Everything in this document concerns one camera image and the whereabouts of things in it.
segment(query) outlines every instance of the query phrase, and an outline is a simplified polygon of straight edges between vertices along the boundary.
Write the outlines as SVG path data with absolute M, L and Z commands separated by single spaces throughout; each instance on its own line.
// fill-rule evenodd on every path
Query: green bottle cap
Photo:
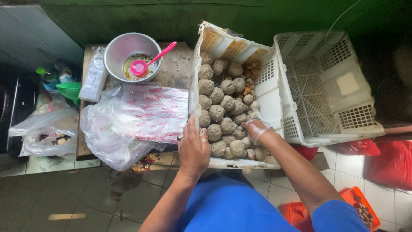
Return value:
M 39 75 L 44 75 L 46 73 L 46 70 L 44 68 L 37 68 L 36 73 Z

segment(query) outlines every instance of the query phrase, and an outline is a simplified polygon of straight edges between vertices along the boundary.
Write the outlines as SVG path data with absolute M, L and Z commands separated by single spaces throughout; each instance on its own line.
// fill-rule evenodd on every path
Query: person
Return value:
M 265 146 L 306 206 L 316 232 L 367 232 L 356 209 L 273 128 L 260 120 L 242 123 L 251 141 Z M 139 231 L 299 231 L 250 186 L 219 174 L 198 183 L 207 169 L 207 131 L 197 134 L 190 117 L 178 143 L 180 169 Z

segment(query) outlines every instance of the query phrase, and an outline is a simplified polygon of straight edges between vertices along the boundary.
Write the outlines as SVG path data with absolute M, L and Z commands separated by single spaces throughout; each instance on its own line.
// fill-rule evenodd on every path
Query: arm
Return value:
M 242 125 L 248 129 L 252 141 L 262 144 L 272 153 L 310 216 L 316 208 L 329 200 L 344 201 L 323 174 L 287 144 L 273 128 L 260 120 L 250 120 Z
M 143 231 L 171 231 L 184 213 L 190 194 L 210 160 L 207 130 L 197 134 L 194 117 L 191 116 L 183 129 L 183 138 L 178 143 L 180 169 L 164 196 L 140 227 Z

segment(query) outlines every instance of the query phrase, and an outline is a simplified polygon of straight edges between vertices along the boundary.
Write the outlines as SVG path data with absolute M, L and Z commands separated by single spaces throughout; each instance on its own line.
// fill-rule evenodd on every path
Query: dirty tabletop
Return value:
M 159 43 L 160 49 L 165 49 L 170 43 L 171 42 Z M 90 60 L 93 58 L 92 46 L 93 45 L 86 45 L 84 48 L 82 82 L 86 78 Z M 154 77 L 154 81 L 162 87 L 189 89 L 192 84 L 192 79 L 190 77 L 192 56 L 193 51 L 187 46 L 186 42 L 178 42 L 170 52 L 163 56 L 162 66 L 160 67 L 158 74 Z M 108 76 L 103 90 L 111 89 L 117 85 L 120 85 L 120 82 Z M 80 100 L 79 116 L 82 114 L 83 109 L 91 104 L 94 103 Z M 177 151 L 177 146 L 168 146 L 165 149 L 165 152 L 167 151 Z M 96 159 L 96 157 L 87 147 L 85 135 L 79 126 L 76 160 L 90 159 Z

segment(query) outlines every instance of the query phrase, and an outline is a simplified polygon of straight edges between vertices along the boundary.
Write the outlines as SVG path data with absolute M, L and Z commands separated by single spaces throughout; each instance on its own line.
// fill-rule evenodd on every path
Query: orange plastic container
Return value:
M 362 203 L 364 206 L 368 207 L 369 212 L 373 215 L 372 229 L 370 229 L 370 231 L 374 231 L 377 228 L 379 228 L 379 226 L 381 225 L 381 221 L 379 221 L 378 216 L 376 216 L 369 202 L 366 200 L 362 191 L 357 186 L 352 187 L 350 189 L 342 190 L 339 194 L 343 197 L 343 199 L 345 199 L 347 203 L 351 205 L 354 205 L 355 203 L 359 202 L 359 203 Z M 355 200 L 356 196 L 360 196 L 359 201 Z
M 344 189 L 339 194 L 347 203 L 351 204 L 352 206 L 355 203 L 359 202 L 369 208 L 369 212 L 373 215 L 372 228 L 370 229 L 370 231 L 376 230 L 381 225 L 379 218 L 376 216 L 362 191 L 357 186 L 349 189 Z M 355 200 L 356 196 L 360 197 L 359 201 Z M 312 220 L 310 219 L 309 213 L 302 202 L 291 202 L 289 204 L 282 205 L 280 208 L 280 213 L 283 215 L 286 221 L 288 221 L 293 227 L 300 230 L 301 232 L 314 231 L 312 227 Z

